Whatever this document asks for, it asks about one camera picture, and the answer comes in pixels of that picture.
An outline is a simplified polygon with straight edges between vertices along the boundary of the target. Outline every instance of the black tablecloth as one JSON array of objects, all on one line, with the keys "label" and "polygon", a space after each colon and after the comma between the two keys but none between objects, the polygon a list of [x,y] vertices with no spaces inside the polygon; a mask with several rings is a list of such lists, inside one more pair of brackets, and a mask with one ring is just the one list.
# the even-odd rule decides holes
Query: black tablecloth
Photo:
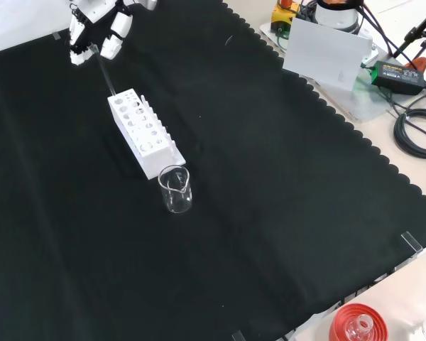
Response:
[{"label": "black tablecloth", "polygon": [[107,63],[187,160],[183,215],[66,40],[0,52],[0,340],[275,340],[426,246],[419,188],[220,1],[138,11]]}]

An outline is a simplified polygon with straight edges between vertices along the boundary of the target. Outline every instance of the black cable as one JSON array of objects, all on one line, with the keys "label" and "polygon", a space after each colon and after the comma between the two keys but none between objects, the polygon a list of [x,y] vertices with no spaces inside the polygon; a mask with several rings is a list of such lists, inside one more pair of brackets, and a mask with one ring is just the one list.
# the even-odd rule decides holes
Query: black cable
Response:
[{"label": "black cable", "polygon": [[393,51],[391,50],[391,47],[390,47],[390,45],[388,44],[388,41],[389,41],[389,39],[388,39],[388,37],[386,36],[386,34],[385,34],[385,32],[383,31],[383,28],[382,28],[382,26],[380,25],[380,23],[378,22],[378,20],[377,20],[377,18],[373,15],[373,13],[371,12],[371,10],[369,9],[369,7],[366,5],[366,4],[363,4],[363,9],[366,9],[366,11],[369,13],[369,15],[371,16],[371,18],[374,20],[374,22],[376,23],[376,25],[377,25],[377,27],[378,27],[378,32],[382,35],[382,37],[383,37],[383,39],[384,39],[384,41],[385,41],[385,44],[386,44],[386,47],[387,47],[387,49],[388,49],[388,53],[390,54],[390,55],[393,55]]},{"label": "black cable", "polygon": [[358,32],[356,32],[356,34],[360,33],[361,31],[361,27],[363,26],[364,23],[364,16],[361,16],[361,23],[360,23],[360,27],[358,27]]},{"label": "black cable", "polygon": [[[410,139],[410,137],[407,134],[407,131],[405,130],[405,125],[408,124],[409,126],[417,129],[418,131],[426,135],[425,130],[414,125],[412,122],[409,122],[409,119],[411,117],[420,117],[420,118],[426,119],[426,109],[412,109],[413,106],[415,106],[418,102],[426,98],[426,94],[424,94],[420,98],[413,101],[407,107],[404,107],[401,104],[398,104],[397,102],[395,102],[391,96],[389,96],[382,90],[381,92],[385,96],[387,101],[390,103],[390,105],[393,107],[396,114],[398,115],[398,118],[396,119],[396,123],[393,129],[393,135],[394,135],[396,144],[399,146],[399,148],[401,148],[404,152],[408,153],[409,155],[417,157],[417,158],[426,159],[426,148],[417,146]],[[400,113],[398,109],[396,108],[396,106],[405,109],[405,111],[403,113]]]},{"label": "black cable", "polygon": [[401,51],[400,48],[393,41],[391,41],[385,35],[385,33],[381,30],[380,25],[375,24],[361,7],[358,7],[356,10],[376,29],[377,32],[379,32],[382,35],[382,37],[383,37],[384,41],[387,43],[387,45],[388,44],[392,45],[405,59],[408,60],[408,62],[413,66],[413,68],[415,70],[418,70],[417,66],[413,63],[413,61],[403,51]]}]

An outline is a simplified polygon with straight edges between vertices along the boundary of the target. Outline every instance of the white table surface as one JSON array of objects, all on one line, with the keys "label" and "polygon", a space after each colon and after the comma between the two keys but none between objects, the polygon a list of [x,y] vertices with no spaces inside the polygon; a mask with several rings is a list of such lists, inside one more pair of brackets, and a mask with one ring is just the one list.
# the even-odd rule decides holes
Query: white table surface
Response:
[{"label": "white table surface", "polygon": [[[426,253],[396,271],[349,303],[366,304],[385,320],[389,340],[416,341],[426,319]],[[328,341],[329,327],[338,310],[295,337],[296,341]]]}]

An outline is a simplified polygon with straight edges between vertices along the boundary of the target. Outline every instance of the robot finger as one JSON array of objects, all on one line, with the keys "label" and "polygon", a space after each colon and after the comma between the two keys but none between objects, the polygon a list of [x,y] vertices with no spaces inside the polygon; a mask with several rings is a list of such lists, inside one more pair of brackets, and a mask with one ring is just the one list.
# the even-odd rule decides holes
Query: robot finger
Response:
[{"label": "robot finger", "polygon": [[71,24],[70,24],[70,45],[76,45],[77,41],[79,40],[80,36],[85,30],[85,25],[81,23],[75,16],[72,16],[71,18]]},{"label": "robot finger", "polygon": [[101,49],[101,56],[107,59],[114,59],[121,50],[122,39],[111,34],[110,38],[104,39]]},{"label": "robot finger", "polygon": [[75,51],[70,51],[71,63],[74,65],[81,65],[84,61],[89,60],[93,55],[93,52],[88,48],[81,53],[76,53]]}]

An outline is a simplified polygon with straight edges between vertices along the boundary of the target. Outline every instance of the power adapter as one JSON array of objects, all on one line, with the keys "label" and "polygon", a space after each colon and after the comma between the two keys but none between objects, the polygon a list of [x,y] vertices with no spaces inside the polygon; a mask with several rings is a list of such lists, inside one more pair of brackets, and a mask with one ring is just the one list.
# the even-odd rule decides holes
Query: power adapter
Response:
[{"label": "power adapter", "polygon": [[426,89],[423,73],[407,67],[378,61],[371,72],[371,84],[384,87],[394,94],[419,94]]}]

